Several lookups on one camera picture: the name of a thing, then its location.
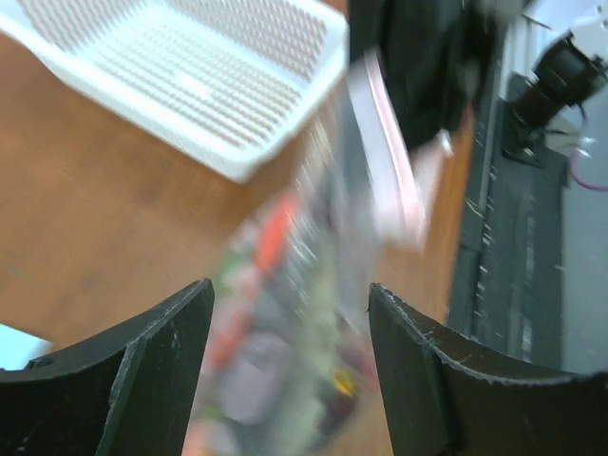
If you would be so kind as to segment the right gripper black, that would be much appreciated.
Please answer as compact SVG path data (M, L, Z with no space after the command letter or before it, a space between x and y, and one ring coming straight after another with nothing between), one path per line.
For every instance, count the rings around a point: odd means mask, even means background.
M408 149L476 109L499 38L481 1L351 1L350 59L376 51Z

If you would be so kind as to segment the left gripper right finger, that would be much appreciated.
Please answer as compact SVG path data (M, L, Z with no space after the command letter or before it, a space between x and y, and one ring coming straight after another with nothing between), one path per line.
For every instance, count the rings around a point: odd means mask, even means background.
M523 362L370 285L376 367L396 455L604 455L607 373Z

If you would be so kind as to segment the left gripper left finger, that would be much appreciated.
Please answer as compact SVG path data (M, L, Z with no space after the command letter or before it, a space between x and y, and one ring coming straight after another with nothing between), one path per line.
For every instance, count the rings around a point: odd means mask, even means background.
M179 455L214 306L210 280L1 372L4 455Z

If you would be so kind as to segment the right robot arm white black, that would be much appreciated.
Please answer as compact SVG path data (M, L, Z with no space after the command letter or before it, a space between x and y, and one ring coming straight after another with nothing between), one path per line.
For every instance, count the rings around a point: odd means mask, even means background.
M405 143L415 149L478 113L507 28L524 1L351 1L350 58L377 51ZM590 22L566 31L541 56L537 82L515 107L530 132L607 83L607 34Z

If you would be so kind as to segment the clear zip top bag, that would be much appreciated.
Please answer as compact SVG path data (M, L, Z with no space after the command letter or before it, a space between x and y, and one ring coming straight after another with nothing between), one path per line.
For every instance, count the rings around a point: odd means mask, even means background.
M233 238L183 451L312 455L376 385L367 318L379 247L421 248L450 136L408 149L376 51L356 61L310 129L286 192L297 197L284 257L254 263L260 225Z

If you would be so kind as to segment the fake carrot orange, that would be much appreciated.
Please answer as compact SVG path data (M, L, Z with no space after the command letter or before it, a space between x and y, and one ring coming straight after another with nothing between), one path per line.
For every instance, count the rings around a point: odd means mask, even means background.
M265 276L269 276L284 257L297 206L295 194L292 192L282 194L260 225L254 263Z

